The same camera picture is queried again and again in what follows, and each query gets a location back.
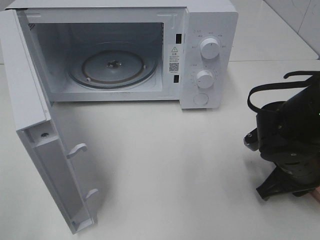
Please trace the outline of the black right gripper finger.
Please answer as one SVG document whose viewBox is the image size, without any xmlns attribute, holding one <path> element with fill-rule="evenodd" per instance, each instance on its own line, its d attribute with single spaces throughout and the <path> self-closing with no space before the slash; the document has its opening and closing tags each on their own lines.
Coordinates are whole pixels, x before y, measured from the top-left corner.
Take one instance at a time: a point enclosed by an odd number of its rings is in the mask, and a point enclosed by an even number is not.
<svg viewBox="0 0 320 240">
<path fill-rule="evenodd" d="M 285 180 L 285 173 L 276 167 L 267 179 L 256 188 L 259 196 L 267 201 L 270 197 L 278 195 L 292 194 L 291 190 L 295 191 Z"/>
</svg>

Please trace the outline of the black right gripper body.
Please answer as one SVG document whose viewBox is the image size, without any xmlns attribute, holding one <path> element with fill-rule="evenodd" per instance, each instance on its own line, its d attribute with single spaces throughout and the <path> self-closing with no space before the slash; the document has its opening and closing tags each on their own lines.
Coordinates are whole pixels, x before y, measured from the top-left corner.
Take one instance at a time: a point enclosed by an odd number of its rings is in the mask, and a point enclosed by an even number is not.
<svg viewBox="0 0 320 240">
<path fill-rule="evenodd" d="M 294 189 L 295 197 L 302 197 L 320 186 L 320 155 L 308 161 L 297 161 L 277 164 L 285 175 L 285 180 Z"/>
</svg>

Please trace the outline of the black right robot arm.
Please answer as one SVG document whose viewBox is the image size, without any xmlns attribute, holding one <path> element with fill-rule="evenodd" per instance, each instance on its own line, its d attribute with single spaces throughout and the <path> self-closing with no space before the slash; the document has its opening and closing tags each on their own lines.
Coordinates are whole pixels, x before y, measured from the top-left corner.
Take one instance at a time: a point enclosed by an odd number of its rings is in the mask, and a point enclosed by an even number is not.
<svg viewBox="0 0 320 240">
<path fill-rule="evenodd" d="M 297 197 L 312 192 L 320 185 L 320 73 L 290 72 L 307 75 L 305 81 L 262 85 L 258 91 L 302 88 L 288 99 L 269 103 L 257 113 L 257 140 L 262 159 L 275 169 L 256 189 L 263 200 L 293 194 Z"/>
</svg>

